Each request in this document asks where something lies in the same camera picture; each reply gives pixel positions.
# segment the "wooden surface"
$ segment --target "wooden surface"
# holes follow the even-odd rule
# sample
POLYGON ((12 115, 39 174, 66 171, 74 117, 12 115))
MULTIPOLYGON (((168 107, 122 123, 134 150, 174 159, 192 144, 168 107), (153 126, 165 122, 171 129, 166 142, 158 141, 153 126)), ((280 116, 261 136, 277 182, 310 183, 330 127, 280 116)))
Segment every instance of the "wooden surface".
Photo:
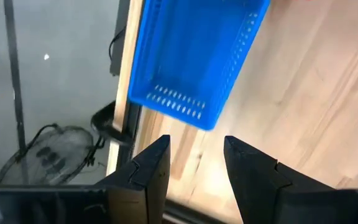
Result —
MULTIPOLYGON (((143 1, 141 0, 131 0, 129 5, 129 16, 124 39, 124 50, 122 52, 121 70, 118 81, 116 108, 114 111, 113 121, 113 126, 120 131, 122 131, 122 124, 124 122, 127 92, 129 87, 129 80, 131 78, 132 63, 135 54, 137 30, 139 28, 142 4, 143 1)), ((116 170, 118 149, 118 144, 114 142, 110 143, 106 175, 109 175, 116 170)))
POLYGON ((330 186, 358 187, 358 0, 272 0, 213 131, 150 110, 141 119, 138 151, 171 134, 168 197, 229 223, 241 217, 225 135, 330 186))

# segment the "black cable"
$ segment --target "black cable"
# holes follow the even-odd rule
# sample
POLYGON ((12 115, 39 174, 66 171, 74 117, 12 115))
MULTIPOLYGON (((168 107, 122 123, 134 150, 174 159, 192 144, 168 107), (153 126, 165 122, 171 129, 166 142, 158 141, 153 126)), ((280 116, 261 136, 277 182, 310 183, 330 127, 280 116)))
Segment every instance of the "black cable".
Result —
POLYGON ((110 45, 109 45, 109 58, 110 58, 110 60, 112 60, 111 47, 112 47, 113 43, 115 43, 115 41, 117 41, 121 37, 125 36, 126 28, 127 28, 127 26, 124 26, 124 28, 122 28, 122 30, 120 32, 118 32, 118 34, 111 40, 110 45))
POLYGON ((88 173, 92 173, 92 172, 95 172, 99 169, 99 167, 104 167, 104 168, 107 168, 106 165, 104 165, 103 163, 101 162, 98 162, 98 166, 96 168, 94 168, 93 170, 84 170, 84 171, 81 171, 79 174, 88 174, 88 173))

